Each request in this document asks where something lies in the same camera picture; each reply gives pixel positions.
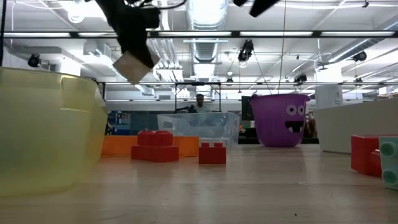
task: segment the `yellow translucent bin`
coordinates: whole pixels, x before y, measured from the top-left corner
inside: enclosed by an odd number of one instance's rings
[[[0,196],[73,185],[100,159],[106,118],[92,80],[0,67]]]

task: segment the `teal toy block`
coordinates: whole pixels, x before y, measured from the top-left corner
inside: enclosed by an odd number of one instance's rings
[[[398,137],[380,137],[379,143],[383,184],[398,190]]]

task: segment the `white partition wall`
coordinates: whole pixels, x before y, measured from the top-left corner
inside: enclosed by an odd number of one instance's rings
[[[398,98],[314,111],[322,151],[351,154],[353,134],[398,134]]]

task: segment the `wooden floor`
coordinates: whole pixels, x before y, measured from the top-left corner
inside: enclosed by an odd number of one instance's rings
[[[68,192],[0,199],[0,223],[398,223],[398,192],[317,145],[244,146],[226,166],[102,159]]]

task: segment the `googly eye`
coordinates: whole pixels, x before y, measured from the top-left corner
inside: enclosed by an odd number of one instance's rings
[[[293,115],[296,114],[296,112],[297,112],[296,106],[294,106],[294,105],[288,105],[288,106],[286,107],[286,113],[287,113],[287,114],[293,116]]]
[[[300,105],[298,108],[297,108],[297,112],[298,112],[298,114],[299,115],[304,115],[304,113],[305,113],[305,110],[304,110],[304,105]]]

